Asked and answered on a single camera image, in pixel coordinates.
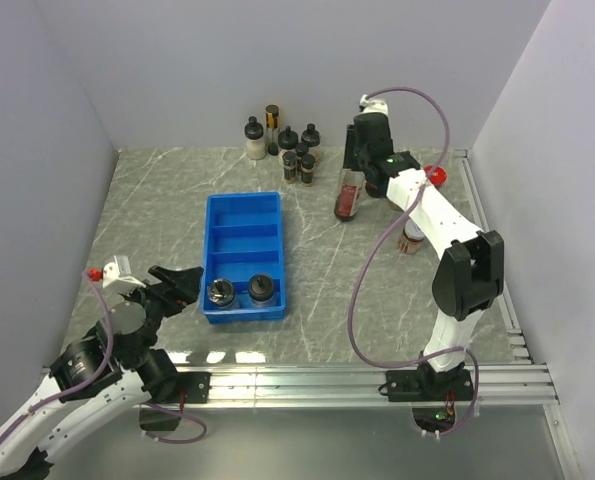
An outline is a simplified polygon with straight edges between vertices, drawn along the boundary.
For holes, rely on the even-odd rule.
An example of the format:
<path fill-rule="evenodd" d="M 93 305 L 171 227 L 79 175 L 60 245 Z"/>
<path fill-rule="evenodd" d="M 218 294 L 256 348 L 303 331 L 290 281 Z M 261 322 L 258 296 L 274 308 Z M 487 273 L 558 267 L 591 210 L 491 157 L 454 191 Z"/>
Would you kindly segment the tall clear sauce bottle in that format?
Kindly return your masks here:
<path fill-rule="evenodd" d="M 354 219 L 358 200 L 364 185 L 364 175 L 361 171 L 342 168 L 340 171 L 334 215 L 340 221 Z"/>

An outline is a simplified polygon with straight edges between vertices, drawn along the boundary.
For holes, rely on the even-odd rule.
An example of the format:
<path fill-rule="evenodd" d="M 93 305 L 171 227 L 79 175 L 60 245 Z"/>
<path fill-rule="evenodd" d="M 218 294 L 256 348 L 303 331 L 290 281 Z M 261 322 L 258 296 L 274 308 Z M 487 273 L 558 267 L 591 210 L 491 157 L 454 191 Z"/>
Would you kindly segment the knob lid jar white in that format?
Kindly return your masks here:
<path fill-rule="evenodd" d="M 258 273 L 248 282 L 248 295 L 255 307 L 266 308 L 276 304 L 275 286 L 271 276 Z"/>

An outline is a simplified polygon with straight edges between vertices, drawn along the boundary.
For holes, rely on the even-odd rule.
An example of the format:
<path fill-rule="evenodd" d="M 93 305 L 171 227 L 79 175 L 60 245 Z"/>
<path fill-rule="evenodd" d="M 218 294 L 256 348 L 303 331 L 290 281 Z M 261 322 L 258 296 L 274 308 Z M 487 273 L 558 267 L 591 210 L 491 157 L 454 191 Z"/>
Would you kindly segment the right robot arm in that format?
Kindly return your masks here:
<path fill-rule="evenodd" d="M 347 129 L 346 151 L 377 195 L 403 210 L 439 259 L 431 292 L 438 308 L 420 361 L 397 383 L 404 401 L 474 396 L 465 359 L 474 329 L 504 288 L 504 241 L 467 220 L 409 153 L 397 153 L 387 114 L 369 109 Z"/>

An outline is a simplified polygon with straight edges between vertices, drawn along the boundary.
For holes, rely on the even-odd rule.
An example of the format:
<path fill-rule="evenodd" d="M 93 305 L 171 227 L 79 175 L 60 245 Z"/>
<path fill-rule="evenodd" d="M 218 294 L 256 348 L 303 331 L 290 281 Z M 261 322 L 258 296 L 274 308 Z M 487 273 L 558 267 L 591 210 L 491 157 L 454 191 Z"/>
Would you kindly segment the shaker jar white powder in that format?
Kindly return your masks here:
<path fill-rule="evenodd" d="M 208 286 L 207 297 L 217 309 L 233 309 L 239 306 L 234 284 L 225 278 L 218 278 Z"/>

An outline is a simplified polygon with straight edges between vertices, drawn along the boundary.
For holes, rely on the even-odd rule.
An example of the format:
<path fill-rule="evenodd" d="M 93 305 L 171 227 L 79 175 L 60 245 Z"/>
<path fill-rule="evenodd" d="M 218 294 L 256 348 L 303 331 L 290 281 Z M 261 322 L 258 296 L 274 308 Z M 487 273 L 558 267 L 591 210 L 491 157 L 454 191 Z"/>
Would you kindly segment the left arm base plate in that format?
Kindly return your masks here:
<path fill-rule="evenodd" d="M 189 371 L 178 374 L 173 390 L 173 402 L 179 404 L 206 404 L 209 398 L 211 374 Z"/>

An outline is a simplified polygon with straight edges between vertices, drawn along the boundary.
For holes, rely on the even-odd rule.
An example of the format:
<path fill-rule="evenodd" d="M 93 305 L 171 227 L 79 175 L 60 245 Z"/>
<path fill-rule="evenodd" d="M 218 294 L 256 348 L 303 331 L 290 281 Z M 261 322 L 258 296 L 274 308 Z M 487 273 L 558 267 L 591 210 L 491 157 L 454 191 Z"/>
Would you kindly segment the blue divided plastic bin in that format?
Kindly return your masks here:
<path fill-rule="evenodd" d="M 286 268 L 281 196 L 274 191 L 214 194 L 206 204 L 204 278 L 200 312 L 211 325 L 278 321 L 287 311 Z M 252 305 L 248 282 L 258 273 L 272 277 L 276 304 Z M 213 280 L 225 278 L 235 287 L 239 306 L 217 309 L 207 292 Z"/>

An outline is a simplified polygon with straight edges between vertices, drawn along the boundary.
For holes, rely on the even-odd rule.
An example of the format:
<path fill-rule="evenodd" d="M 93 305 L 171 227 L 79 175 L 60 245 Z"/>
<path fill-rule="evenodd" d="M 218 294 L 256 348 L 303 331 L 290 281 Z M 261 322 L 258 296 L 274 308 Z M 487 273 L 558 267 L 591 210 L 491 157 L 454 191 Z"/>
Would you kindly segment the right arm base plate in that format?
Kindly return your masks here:
<path fill-rule="evenodd" d="M 475 381 L 463 363 L 445 372 L 436 372 L 424 363 L 415 370 L 388 370 L 378 392 L 391 403 L 470 401 Z"/>

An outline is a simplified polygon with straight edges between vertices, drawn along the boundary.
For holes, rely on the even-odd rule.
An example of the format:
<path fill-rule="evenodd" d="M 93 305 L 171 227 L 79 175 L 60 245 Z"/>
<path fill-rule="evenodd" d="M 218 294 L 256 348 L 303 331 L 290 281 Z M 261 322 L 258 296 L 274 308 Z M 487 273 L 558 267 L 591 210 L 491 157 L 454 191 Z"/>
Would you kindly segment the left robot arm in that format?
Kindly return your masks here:
<path fill-rule="evenodd" d="M 179 373 L 156 348 L 161 323 L 195 303 L 202 267 L 149 269 L 141 281 L 120 259 L 83 272 L 94 295 L 121 296 L 114 307 L 99 302 L 103 317 L 70 343 L 24 404 L 0 426 L 0 479 L 44 479 L 79 441 L 122 412 L 162 403 L 179 392 Z"/>

